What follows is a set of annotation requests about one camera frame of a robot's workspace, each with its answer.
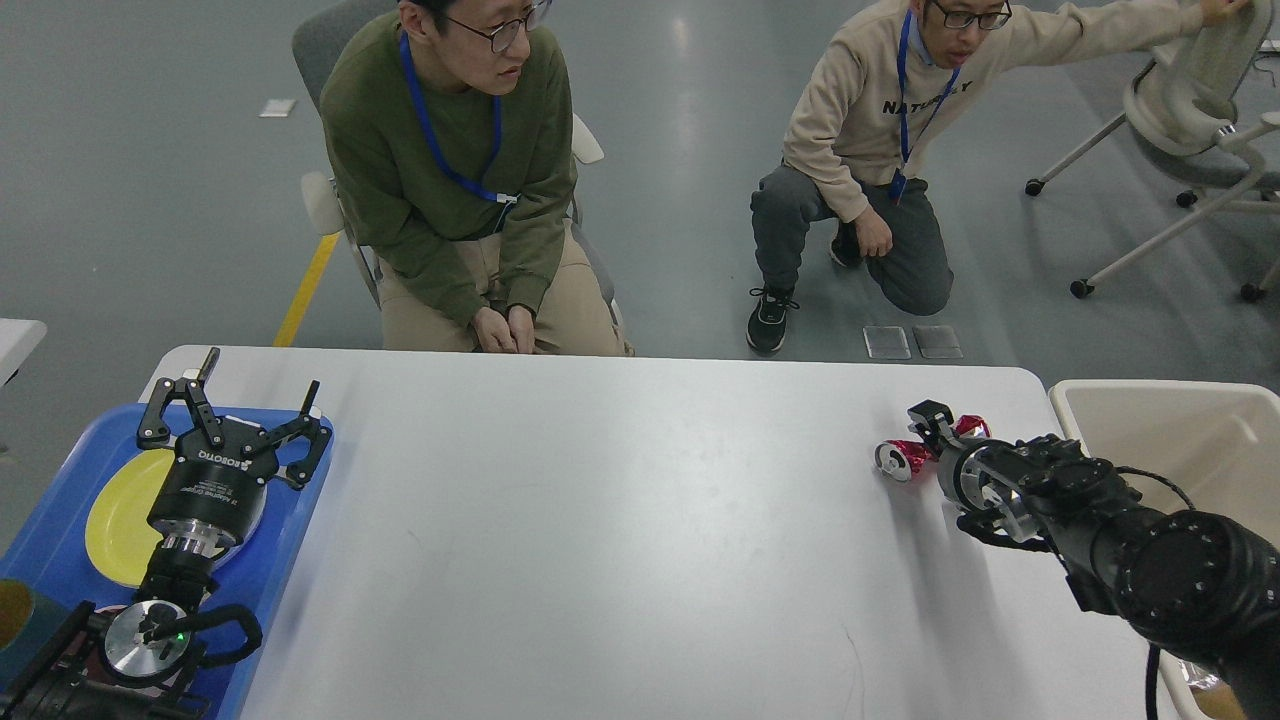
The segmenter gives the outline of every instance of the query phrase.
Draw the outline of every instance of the gray pants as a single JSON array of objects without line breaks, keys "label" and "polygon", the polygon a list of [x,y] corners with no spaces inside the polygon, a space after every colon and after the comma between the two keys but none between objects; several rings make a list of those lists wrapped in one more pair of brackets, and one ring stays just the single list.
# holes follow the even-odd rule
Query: gray pants
[{"label": "gray pants", "polygon": [[[946,307],[955,277],[933,205],[924,196],[928,187],[922,179],[909,181],[902,202],[893,205],[888,186],[863,184],[872,208],[893,233],[893,249],[883,258],[867,258],[867,272],[890,302],[913,315],[932,315]],[[818,186],[800,170],[780,165],[762,179],[760,190],[751,193],[751,229],[764,284],[794,288],[809,225],[835,217]]]}]

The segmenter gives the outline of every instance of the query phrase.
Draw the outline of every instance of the white office chair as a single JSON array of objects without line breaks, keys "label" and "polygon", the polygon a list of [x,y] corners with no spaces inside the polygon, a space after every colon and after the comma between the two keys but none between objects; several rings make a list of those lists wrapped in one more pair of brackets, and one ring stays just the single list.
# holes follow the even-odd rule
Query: white office chair
[{"label": "white office chair", "polygon": [[[1124,92],[1124,111],[1038,178],[1025,192],[1037,196],[1044,184],[1126,122],[1142,154],[1165,174],[1190,190],[1176,197],[1180,208],[1206,199],[1190,215],[1138,245],[1088,278],[1071,283],[1071,295],[1088,297],[1098,283],[1212,213],[1280,213],[1280,173],[1268,172],[1254,147],[1260,136],[1280,127],[1280,113],[1263,113],[1257,124],[1238,131],[1233,97],[1271,28],[1271,0],[1253,0],[1239,15],[1194,36],[1152,50],[1152,61]],[[1210,188],[1224,190],[1210,199]],[[1262,200],[1239,200],[1248,191]],[[1261,300],[1280,279],[1280,259],[1262,282],[1245,283],[1240,296]]]}]

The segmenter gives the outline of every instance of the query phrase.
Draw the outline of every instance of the id badge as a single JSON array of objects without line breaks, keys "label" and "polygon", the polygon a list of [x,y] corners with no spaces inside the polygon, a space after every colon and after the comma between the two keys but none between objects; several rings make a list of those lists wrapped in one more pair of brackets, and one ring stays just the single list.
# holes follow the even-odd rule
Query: id badge
[{"label": "id badge", "polygon": [[902,202],[902,193],[906,192],[906,177],[902,176],[901,168],[893,170],[893,181],[888,183],[888,199],[893,201],[893,205]]}]

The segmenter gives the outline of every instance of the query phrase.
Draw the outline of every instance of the white table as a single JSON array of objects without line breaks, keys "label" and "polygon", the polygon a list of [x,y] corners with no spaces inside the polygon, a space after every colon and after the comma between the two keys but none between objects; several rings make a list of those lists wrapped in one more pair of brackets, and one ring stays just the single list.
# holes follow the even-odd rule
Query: white table
[{"label": "white table", "polygon": [[49,328],[40,320],[0,318],[0,386],[18,372]]},{"label": "white table", "polygon": [[1030,373],[225,347],[207,392],[312,378],[333,464],[243,717],[1143,717],[1126,624],[873,470],[924,398],[1057,430]]}]

